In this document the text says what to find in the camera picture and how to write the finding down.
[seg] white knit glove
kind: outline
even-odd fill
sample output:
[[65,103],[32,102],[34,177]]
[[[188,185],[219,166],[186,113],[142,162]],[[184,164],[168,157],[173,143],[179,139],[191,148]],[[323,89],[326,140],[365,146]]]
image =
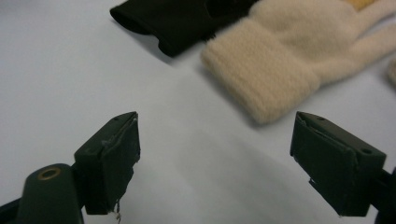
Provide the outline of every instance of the white knit glove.
[[255,120],[270,122],[396,50],[394,23],[362,36],[395,11],[396,0],[359,12],[340,0],[261,0],[207,43],[202,61]]

